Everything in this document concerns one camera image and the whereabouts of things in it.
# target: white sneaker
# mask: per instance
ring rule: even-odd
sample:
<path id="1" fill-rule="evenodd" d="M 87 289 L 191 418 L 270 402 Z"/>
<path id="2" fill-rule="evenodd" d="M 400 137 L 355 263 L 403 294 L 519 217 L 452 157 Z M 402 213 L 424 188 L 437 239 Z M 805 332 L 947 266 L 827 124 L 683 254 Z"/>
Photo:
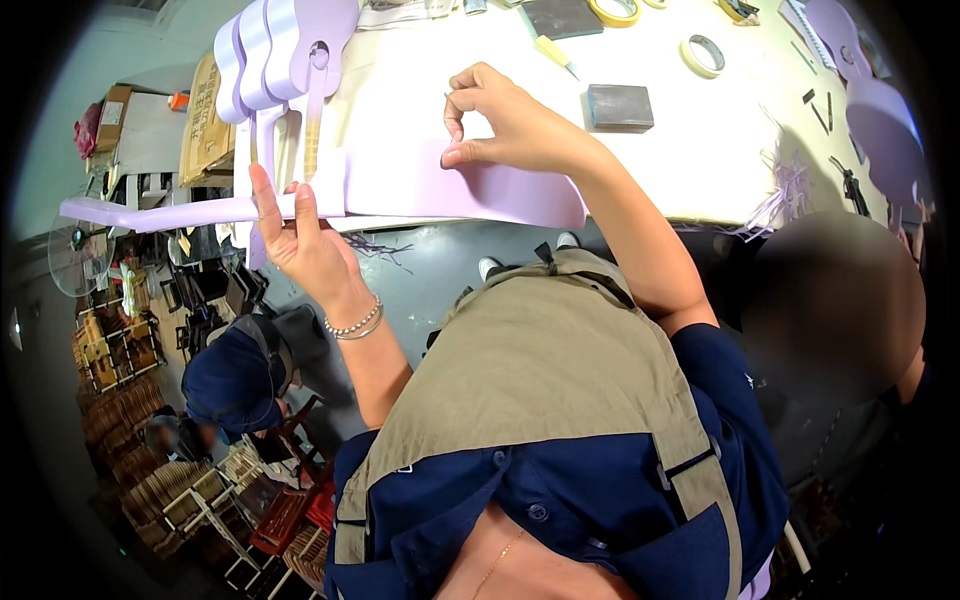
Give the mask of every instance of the white sneaker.
<path id="1" fill-rule="evenodd" d="M 574 248 L 580 248 L 580 240 L 577 239 L 577 236 L 569 231 L 564 231 L 560 234 L 560 237 L 557 238 L 557 248 L 562 248 L 563 246 L 572 246 Z"/>
<path id="2" fill-rule="evenodd" d="M 484 256 L 480 259 L 480 263 L 477 266 L 480 267 L 480 278 L 486 281 L 487 273 L 490 272 L 490 269 L 494 267 L 502 267 L 503 263 L 492 256 Z"/>

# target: yellow tape roll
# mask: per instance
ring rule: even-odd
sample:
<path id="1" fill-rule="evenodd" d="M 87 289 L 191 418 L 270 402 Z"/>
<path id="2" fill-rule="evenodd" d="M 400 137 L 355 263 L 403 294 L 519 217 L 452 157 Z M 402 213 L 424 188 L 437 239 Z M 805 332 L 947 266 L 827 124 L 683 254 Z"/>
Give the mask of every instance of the yellow tape roll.
<path id="1" fill-rule="evenodd" d="M 709 52 L 713 57 L 715 67 L 707 66 L 700 62 L 697 57 L 693 56 L 693 51 L 690 49 L 690 44 L 697 44 L 706 48 L 707 52 Z M 718 48 L 715 43 L 710 41 L 709 38 L 703 36 L 690 36 L 689 39 L 681 40 L 680 56 L 682 59 L 684 59 L 686 66 L 690 67 L 691 71 L 704 79 L 714 79 L 719 77 L 720 72 L 723 70 L 725 64 L 723 53 L 720 52 L 720 48 Z"/>
<path id="2" fill-rule="evenodd" d="M 590 8 L 600 18 L 600 22 L 607 27 L 631 27 L 640 18 L 640 5 L 636 3 L 636 0 L 616 0 L 617 3 L 623 5 L 623 8 L 627 9 L 628 16 L 616 16 L 604 11 L 597 4 L 597 0 L 588 0 L 588 2 Z"/>
<path id="3" fill-rule="evenodd" d="M 733 9 L 733 6 L 731 6 L 731 4 L 727 2 L 727 0 L 720 0 L 720 8 L 723 9 L 723 12 L 728 14 L 730 18 L 733 19 L 733 21 L 736 23 L 739 23 L 745 18 L 742 14 L 735 11 Z"/>

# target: gray sponge block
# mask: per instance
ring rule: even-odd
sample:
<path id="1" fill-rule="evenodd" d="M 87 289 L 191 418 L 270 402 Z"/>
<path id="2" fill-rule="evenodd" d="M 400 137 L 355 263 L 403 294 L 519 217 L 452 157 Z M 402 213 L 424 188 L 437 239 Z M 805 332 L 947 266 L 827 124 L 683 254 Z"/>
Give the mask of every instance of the gray sponge block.
<path id="1" fill-rule="evenodd" d="M 590 118 L 596 129 L 631 128 L 646 131 L 654 126 L 650 94 L 642 85 L 597 85 L 587 88 Z"/>

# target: newspaper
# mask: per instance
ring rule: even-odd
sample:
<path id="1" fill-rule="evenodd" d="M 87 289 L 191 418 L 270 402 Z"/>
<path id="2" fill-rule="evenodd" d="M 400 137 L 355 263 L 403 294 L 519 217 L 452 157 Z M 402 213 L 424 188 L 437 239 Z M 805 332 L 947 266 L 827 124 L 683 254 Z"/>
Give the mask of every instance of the newspaper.
<path id="1" fill-rule="evenodd" d="M 387 0 L 367 0 L 360 9 L 357 29 L 376 30 L 416 26 L 416 23 L 408 23 L 408 21 L 447 16 L 462 2 L 463 0 L 413 0 L 406 4 L 393 4 Z"/>

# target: silver bracelet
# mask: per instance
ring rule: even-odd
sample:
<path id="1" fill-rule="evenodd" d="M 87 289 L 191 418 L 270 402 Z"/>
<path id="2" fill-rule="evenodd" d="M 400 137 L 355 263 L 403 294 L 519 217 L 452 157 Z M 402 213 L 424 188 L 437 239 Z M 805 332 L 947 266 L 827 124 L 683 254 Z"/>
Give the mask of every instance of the silver bracelet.
<path id="1" fill-rule="evenodd" d="M 380 321 L 383 320 L 383 302 L 380 301 L 379 295 L 374 294 L 373 297 L 376 299 L 376 303 L 373 305 L 373 310 L 370 311 L 370 314 L 364 317 L 360 323 L 344 329 L 334 329 L 332 326 L 330 326 L 330 321 L 324 317 L 324 327 L 326 327 L 326 330 L 332 333 L 333 337 L 338 340 L 359 340 L 360 338 L 364 337 L 376 329 L 376 327 L 380 325 Z M 356 333 L 358 330 L 363 329 L 364 326 L 370 322 L 372 322 L 371 325 L 364 331 L 359 334 Z"/>

